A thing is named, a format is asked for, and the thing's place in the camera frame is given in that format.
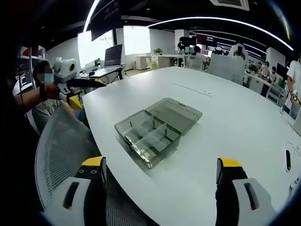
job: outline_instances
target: face mask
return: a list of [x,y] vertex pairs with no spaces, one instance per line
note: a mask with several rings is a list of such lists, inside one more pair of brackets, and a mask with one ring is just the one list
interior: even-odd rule
[[44,74],[44,83],[50,82],[53,80],[53,74],[52,73],[45,73]]

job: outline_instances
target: clear plastic box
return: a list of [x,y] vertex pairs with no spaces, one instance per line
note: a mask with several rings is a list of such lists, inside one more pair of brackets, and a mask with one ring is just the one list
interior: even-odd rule
[[201,117],[196,109],[164,98],[115,125],[128,147],[153,168],[172,153],[180,137]]

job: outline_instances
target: wrist strap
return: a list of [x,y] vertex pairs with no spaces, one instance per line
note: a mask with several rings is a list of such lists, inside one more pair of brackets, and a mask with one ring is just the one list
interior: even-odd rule
[[47,100],[46,92],[45,92],[45,84],[40,85],[40,102],[44,102]]

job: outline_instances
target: white desk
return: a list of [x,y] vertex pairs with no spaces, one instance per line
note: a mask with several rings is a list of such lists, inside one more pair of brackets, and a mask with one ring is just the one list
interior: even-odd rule
[[271,83],[269,83],[269,82],[263,80],[262,78],[259,78],[258,76],[251,75],[251,74],[248,74],[248,73],[245,73],[245,75],[249,76],[249,77],[252,78],[252,79],[256,79],[256,80],[262,82],[263,84],[267,85],[268,87],[271,86]]
[[[203,116],[169,158],[145,173],[116,140],[114,125],[165,97],[196,108]],[[285,144],[301,147],[301,138],[293,132],[291,119],[255,92],[214,75],[170,67],[99,88],[84,95],[83,101],[97,146],[114,177],[159,225],[215,224],[219,157],[238,160],[248,177],[269,192],[276,211],[283,207],[295,178],[284,168]]]
[[158,69],[174,66],[174,58],[183,58],[183,55],[163,54],[163,55],[152,55],[151,61],[157,63]]
[[140,55],[136,57],[136,69],[145,70],[151,64],[151,55]]

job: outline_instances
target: white wall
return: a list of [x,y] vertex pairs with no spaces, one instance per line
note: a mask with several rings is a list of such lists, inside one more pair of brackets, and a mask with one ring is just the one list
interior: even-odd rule
[[52,67],[56,58],[61,57],[62,59],[76,59],[77,61],[77,71],[80,72],[80,61],[79,61],[79,51],[77,37],[65,41],[46,52],[46,58]]
[[178,43],[181,37],[189,37],[189,31],[187,30],[175,30],[174,31],[174,50],[178,50]]
[[[277,68],[278,63],[285,67],[285,56],[271,47],[267,49],[266,61],[269,62],[270,69],[272,69],[273,66]],[[282,77],[277,74],[276,82],[278,82],[279,79],[282,79]]]
[[117,44],[122,44],[121,62],[126,62],[126,54],[124,49],[124,35],[123,28],[116,28]]
[[160,48],[163,54],[174,54],[174,32],[150,29],[150,50]]
[[[123,28],[116,29],[117,44],[124,45]],[[156,29],[150,29],[150,50],[151,53],[155,48],[160,48],[165,54],[172,54],[174,52],[174,33],[168,31],[161,31]],[[121,55],[122,62],[126,62],[125,70],[131,70],[135,68],[135,60],[138,55],[145,55],[151,53],[131,54],[125,55],[124,48]]]

